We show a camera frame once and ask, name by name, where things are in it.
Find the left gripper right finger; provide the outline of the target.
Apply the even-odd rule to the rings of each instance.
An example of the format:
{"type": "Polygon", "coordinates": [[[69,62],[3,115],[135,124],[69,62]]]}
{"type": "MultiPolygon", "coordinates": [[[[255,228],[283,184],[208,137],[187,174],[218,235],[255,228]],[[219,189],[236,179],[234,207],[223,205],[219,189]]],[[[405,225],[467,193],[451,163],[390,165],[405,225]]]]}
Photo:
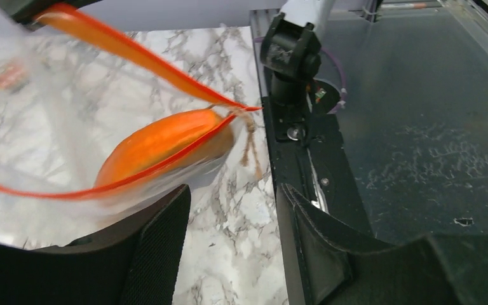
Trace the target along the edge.
{"type": "Polygon", "coordinates": [[[488,235],[427,234],[391,245],[276,189],[291,304],[488,304],[488,235]]]}

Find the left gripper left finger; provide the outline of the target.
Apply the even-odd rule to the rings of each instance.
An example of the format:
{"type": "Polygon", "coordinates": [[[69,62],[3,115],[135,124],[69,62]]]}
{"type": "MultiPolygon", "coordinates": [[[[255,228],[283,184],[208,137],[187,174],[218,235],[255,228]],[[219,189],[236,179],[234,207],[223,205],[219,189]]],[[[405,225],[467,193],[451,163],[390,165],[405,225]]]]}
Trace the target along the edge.
{"type": "Polygon", "coordinates": [[[0,244],[0,304],[171,304],[191,207],[179,186],[70,244],[0,244]]]}

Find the clear zip top bag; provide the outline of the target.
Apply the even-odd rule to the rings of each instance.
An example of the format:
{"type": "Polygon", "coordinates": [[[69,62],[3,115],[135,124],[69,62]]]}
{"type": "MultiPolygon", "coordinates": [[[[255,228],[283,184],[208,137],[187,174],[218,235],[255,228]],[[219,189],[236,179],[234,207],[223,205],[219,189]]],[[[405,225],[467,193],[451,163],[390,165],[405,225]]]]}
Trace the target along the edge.
{"type": "MultiPolygon", "coordinates": [[[[21,191],[91,187],[114,147],[157,119],[207,103],[151,72],[65,34],[26,33],[0,13],[0,65],[18,59],[30,83],[0,91],[0,184],[21,191]]],[[[125,217],[182,182],[203,196],[245,146],[245,127],[231,124],[236,147],[220,159],[177,170],[114,208],[96,201],[55,201],[0,192],[0,243],[32,250],[65,245],[125,217]]]]}

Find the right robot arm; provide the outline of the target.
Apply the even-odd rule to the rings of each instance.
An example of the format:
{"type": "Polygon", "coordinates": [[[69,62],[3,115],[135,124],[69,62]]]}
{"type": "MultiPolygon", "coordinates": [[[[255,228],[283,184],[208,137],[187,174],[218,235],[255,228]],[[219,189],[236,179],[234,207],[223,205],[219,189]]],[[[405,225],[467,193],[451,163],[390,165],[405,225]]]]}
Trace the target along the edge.
{"type": "Polygon", "coordinates": [[[282,105],[306,100],[306,87],[321,65],[321,38],[332,0],[287,1],[261,43],[260,60],[272,72],[269,95],[282,105]]]}

